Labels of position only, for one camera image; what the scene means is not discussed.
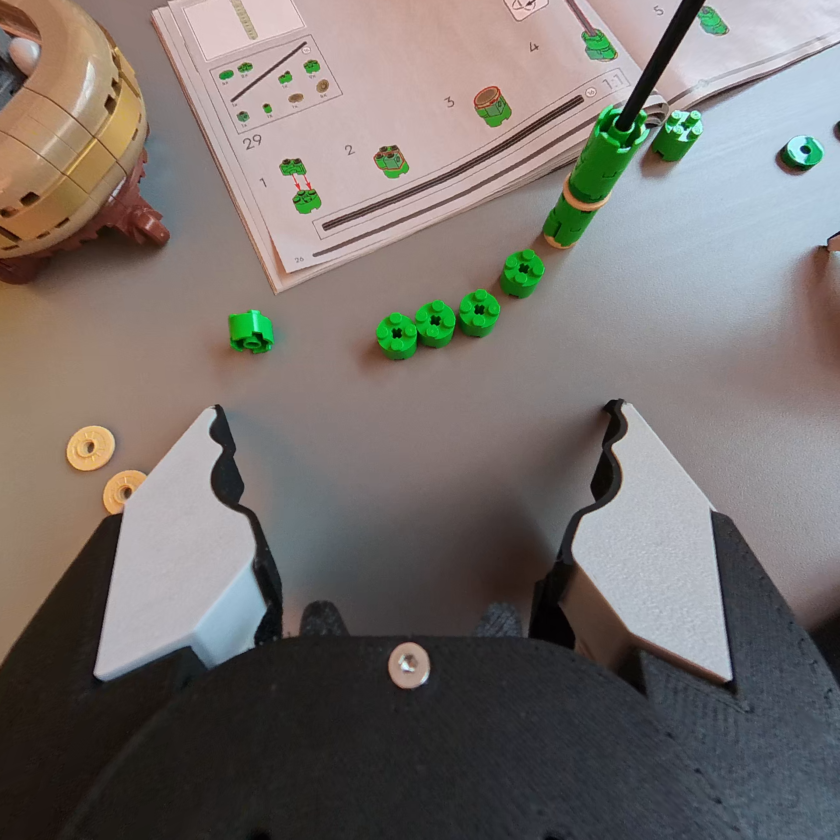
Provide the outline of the green round flat tile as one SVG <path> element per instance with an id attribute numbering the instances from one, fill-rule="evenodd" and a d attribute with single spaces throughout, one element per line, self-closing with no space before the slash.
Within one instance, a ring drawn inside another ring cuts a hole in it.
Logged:
<path id="1" fill-rule="evenodd" d="M 780 150 L 782 163 L 799 171 L 809 171 L 822 162 L 823 144 L 811 135 L 797 135 Z"/>

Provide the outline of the green round brick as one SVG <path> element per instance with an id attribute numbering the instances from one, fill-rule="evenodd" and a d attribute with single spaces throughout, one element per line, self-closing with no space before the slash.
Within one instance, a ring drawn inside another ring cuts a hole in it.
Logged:
<path id="1" fill-rule="evenodd" d="M 453 338 L 456 321 L 453 309 L 444 300 L 424 304 L 415 315 L 418 341 L 432 348 L 444 347 Z"/>
<path id="2" fill-rule="evenodd" d="M 534 250 L 520 250 L 506 258 L 499 277 L 500 288 L 509 296 L 527 298 L 536 289 L 544 271 L 543 261 Z"/>
<path id="3" fill-rule="evenodd" d="M 271 320 L 261 311 L 251 309 L 228 316 L 229 344 L 232 349 L 253 354 L 263 354 L 275 342 Z"/>
<path id="4" fill-rule="evenodd" d="M 501 311 L 498 300 L 484 288 L 465 295 L 458 308 L 458 325 L 470 337 L 487 336 L 495 327 Z"/>
<path id="5" fill-rule="evenodd" d="M 385 357 L 392 361 L 409 359 L 417 350 L 417 326 L 399 311 L 379 322 L 375 336 Z"/>
<path id="6" fill-rule="evenodd" d="M 663 161 L 679 161 L 698 141 L 702 132 L 699 111 L 672 111 L 657 132 L 650 150 L 659 154 Z"/>

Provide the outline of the tan brick pot model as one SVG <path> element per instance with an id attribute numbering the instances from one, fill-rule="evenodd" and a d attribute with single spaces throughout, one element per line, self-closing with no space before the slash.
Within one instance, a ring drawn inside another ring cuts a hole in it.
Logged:
<path id="1" fill-rule="evenodd" d="M 134 70 L 70 1 L 1 2 L 1 279 L 30 282 L 102 228 L 164 245 L 140 194 L 149 125 Z"/>

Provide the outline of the tan round plate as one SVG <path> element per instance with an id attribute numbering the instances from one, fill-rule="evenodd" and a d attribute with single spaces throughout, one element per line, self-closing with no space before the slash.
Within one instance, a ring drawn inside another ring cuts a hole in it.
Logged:
<path id="1" fill-rule="evenodd" d="M 102 492 L 102 503 L 106 511 L 110 514 L 120 513 L 145 479 L 146 474 L 136 469 L 126 469 L 112 476 Z"/>
<path id="2" fill-rule="evenodd" d="M 116 448 L 110 430 L 99 425 L 89 425 L 77 430 L 68 441 L 66 458 L 74 469 L 93 471 L 104 467 Z"/>

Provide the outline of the black rod with green bricks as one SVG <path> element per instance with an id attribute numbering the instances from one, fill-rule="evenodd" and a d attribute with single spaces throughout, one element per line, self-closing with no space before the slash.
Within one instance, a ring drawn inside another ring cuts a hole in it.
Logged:
<path id="1" fill-rule="evenodd" d="M 580 240 L 647 138 L 643 106 L 702 4 L 679 4 L 623 108 L 606 108 L 596 119 L 579 160 L 563 183 L 562 195 L 543 225 L 543 236 L 552 247 L 567 249 Z"/>

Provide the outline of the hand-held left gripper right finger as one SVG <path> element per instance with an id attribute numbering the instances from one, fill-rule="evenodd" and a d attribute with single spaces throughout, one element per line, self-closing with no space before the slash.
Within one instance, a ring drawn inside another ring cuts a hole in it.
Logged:
<path id="1" fill-rule="evenodd" d="M 614 671 L 647 651 L 728 683 L 714 507 L 631 403 L 604 409 L 594 501 L 573 515 L 535 585 L 528 635 Z"/>

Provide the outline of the building instruction booklet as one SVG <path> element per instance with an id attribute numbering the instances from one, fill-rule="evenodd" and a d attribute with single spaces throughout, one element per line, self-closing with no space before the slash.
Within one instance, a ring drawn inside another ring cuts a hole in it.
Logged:
<path id="1" fill-rule="evenodd" d="M 679 2 L 168 2 L 152 13 L 274 292 L 572 161 Z"/>

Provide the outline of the grey desk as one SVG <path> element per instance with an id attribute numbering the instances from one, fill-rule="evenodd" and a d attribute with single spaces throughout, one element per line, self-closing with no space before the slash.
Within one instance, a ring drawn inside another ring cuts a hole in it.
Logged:
<path id="1" fill-rule="evenodd" d="M 282 580 L 285 627 L 316 599 L 351 632 L 461 635 L 489 602 L 529 614 L 571 514 L 592 500 L 602 406 L 633 403 L 738 525 L 800 623 L 838 610 L 838 48 L 701 107 L 683 161 L 645 150 L 582 241 L 545 248 L 564 171 L 274 296 L 151 25 L 159 2 L 82 2 L 150 111 L 143 195 L 163 248 L 107 233 L 2 285 L 2 656 L 102 519 L 223 405 Z M 797 135 L 824 147 L 784 165 Z M 509 255 L 545 271 L 501 290 Z M 462 298 L 500 304 L 464 334 Z M 375 329 L 442 299 L 451 341 L 390 360 Z M 272 323 L 236 351 L 228 316 Z M 99 425 L 110 461 L 67 444 Z"/>

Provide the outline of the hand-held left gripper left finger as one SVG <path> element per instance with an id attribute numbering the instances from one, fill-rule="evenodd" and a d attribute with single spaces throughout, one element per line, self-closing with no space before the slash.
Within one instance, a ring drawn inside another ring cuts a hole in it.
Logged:
<path id="1" fill-rule="evenodd" d="M 93 674 L 107 681 L 189 647 L 209 669 L 281 637 L 277 566 L 221 406 L 200 413 L 122 513 Z"/>

